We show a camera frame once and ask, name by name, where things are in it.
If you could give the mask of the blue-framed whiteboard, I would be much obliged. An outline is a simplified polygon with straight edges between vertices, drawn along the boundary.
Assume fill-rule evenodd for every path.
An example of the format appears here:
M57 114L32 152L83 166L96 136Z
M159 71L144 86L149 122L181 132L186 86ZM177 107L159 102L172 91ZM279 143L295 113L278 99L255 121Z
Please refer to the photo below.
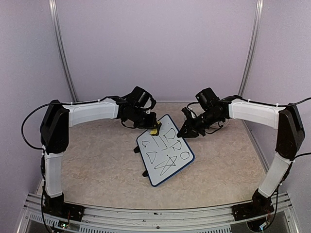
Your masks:
M169 114L160 118L159 134L145 130L136 138L136 153L140 153L150 184L157 187L180 172L195 159L184 138L178 138L178 127Z

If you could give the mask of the yellow whiteboard eraser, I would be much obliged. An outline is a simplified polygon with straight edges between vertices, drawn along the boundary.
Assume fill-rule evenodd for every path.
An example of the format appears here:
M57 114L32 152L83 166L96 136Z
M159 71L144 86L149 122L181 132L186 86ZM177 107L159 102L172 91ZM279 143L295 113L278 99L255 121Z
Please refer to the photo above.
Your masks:
M157 136L157 135L159 135L159 129L152 129L152 130L150 131L150 135L152 135L152 136Z

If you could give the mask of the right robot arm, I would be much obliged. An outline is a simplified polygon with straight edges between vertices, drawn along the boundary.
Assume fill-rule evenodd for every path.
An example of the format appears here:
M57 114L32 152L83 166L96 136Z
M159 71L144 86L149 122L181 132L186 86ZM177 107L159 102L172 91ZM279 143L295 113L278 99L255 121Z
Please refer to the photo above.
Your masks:
M287 105L260 103L244 100L237 95L220 99L211 88L202 90L195 97L203 113L195 116L188 107L182 109L186 120L177 133L179 138L205 136L206 130L212 124L226 119L246 120L277 130L275 156L262 184L254 192L251 202L232 207L237 219L273 211L271 196L287 178L295 156L305 139L305 131L297 105L295 103Z

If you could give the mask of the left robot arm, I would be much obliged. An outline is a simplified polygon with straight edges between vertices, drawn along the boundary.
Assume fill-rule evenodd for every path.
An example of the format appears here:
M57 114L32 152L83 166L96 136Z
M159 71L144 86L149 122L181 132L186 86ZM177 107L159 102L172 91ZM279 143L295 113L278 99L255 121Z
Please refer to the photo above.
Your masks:
M120 119L122 125L129 120L133 122L133 129L151 130L153 135L157 135L161 124L156 113L151 111L155 104L154 98L148 94L141 97L132 94L108 96L101 100L77 103L53 100L40 126L45 212L54 211L56 215L63 216L68 211L61 185L61 166L69 145L70 127L102 119Z

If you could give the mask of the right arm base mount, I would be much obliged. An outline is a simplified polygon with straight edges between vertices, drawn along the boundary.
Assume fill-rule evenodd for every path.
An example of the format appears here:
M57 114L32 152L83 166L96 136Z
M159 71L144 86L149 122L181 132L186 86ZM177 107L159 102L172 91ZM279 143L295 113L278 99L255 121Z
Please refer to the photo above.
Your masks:
M243 203L243 204L236 204L231 207L233 216L235 221L245 220L261 215L268 214L268 212L273 212L274 207L272 204L267 204L264 206L256 206L252 201Z

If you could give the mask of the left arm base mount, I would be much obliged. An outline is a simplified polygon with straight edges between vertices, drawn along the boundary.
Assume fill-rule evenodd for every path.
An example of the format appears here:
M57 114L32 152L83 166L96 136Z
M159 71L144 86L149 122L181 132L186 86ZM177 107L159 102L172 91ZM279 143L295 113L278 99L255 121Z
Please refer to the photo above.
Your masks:
M67 220L82 221L85 207L82 205L71 203L53 203L45 204L43 206L43 212L51 216L60 217Z

